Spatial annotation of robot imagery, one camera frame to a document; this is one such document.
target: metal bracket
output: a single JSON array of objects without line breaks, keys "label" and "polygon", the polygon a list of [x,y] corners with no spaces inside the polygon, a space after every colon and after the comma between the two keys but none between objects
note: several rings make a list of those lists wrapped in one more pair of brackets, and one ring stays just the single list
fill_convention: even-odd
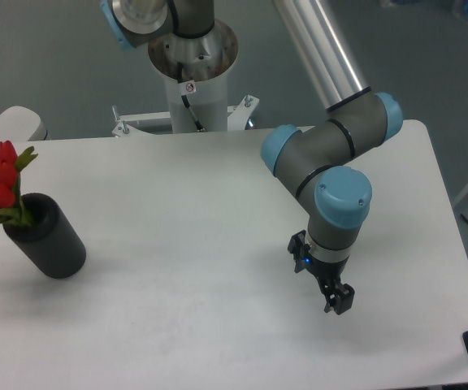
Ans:
[{"label": "metal bracket", "polygon": [[[252,114],[258,108],[259,99],[255,96],[247,95],[243,97],[238,106],[227,108],[227,130],[243,131],[254,128]],[[137,134],[152,134],[149,131],[141,131],[138,128],[162,128],[171,126],[171,116],[169,112],[154,112],[149,114],[119,115],[117,107],[111,107],[115,117],[115,128],[112,133],[116,137],[126,137]]]}]

